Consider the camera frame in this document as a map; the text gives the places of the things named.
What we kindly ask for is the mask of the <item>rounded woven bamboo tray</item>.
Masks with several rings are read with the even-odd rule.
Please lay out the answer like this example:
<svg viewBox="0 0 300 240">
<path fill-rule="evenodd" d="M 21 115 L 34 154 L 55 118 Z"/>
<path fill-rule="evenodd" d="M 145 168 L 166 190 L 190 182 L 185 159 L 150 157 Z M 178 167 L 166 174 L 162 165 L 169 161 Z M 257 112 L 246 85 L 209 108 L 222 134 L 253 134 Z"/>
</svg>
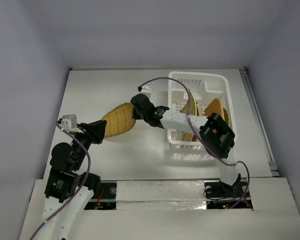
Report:
<svg viewBox="0 0 300 240">
<path fill-rule="evenodd" d="M 105 138 L 115 137 L 130 131 L 136 124 L 134 106 L 130 102 L 118 105 L 101 119 L 106 121 Z"/>
</svg>

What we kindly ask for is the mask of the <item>square woven bamboo tray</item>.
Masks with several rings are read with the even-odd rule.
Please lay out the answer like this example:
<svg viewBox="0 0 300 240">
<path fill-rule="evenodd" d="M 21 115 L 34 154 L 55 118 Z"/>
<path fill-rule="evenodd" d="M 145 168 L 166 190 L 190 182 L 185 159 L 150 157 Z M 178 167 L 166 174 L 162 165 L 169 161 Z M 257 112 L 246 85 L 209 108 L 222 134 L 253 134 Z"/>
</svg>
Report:
<svg viewBox="0 0 300 240">
<path fill-rule="evenodd" d="M 182 108 L 180 112 L 183 114 L 189 113 L 189 115 L 197 116 L 198 115 L 197 102 L 195 101 L 195 97 L 191 89 L 189 88 L 188 90 L 190 93 L 190 97 L 188 98 L 187 103 L 185 104 L 185 106 Z M 196 142 L 197 137 L 192 133 L 184 132 L 182 140 L 184 142 Z"/>
</svg>

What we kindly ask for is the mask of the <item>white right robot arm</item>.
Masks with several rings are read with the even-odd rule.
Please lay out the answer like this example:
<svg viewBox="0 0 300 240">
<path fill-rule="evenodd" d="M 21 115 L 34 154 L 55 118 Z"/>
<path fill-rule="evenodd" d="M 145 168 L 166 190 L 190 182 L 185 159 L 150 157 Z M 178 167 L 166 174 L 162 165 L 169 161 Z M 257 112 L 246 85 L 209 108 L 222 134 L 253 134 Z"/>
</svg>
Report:
<svg viewBox="0 0 300 240">
<path fill-rule="evenodd" d="M 225 196 L 232 196 L 239 189 L 241 175 L 235 163 L 227 162 L 235 145 L 235 133 L 222 115 L 212 112 L 209 116 L 196 115 L 196 102 L 189 97 L 181 111 L 167 106 L 155 106 L 147 95 L 139 93 L 102 117 L 105 122 L 104 137 L 114 137 L 130 131 L 137 120 L 143 120 L 151 127 L 174 129 L 195 135 L 206 152 L 220 162 L 220 190 Z"/>
</svg>

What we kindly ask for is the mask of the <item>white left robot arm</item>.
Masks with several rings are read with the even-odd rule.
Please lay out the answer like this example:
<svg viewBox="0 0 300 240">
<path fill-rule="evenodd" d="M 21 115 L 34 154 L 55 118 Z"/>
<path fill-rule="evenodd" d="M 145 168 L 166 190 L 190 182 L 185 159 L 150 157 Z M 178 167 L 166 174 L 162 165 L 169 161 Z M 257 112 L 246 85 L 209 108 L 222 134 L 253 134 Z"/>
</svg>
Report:
<svg viewBox="0 0 300 240">
<path fill-rule="evenodd" d="M 42 223 L 33 240 L 71 239 L 88 201 L 100 194 L 101 178 L 90 172 L 88 150 L 103 142 L 106 125 L 106 120 L 77 123 L 75 115 L 64 115 L 56 122 L 72 142 L 60 142 L 51 151 Z"/>
</svg>

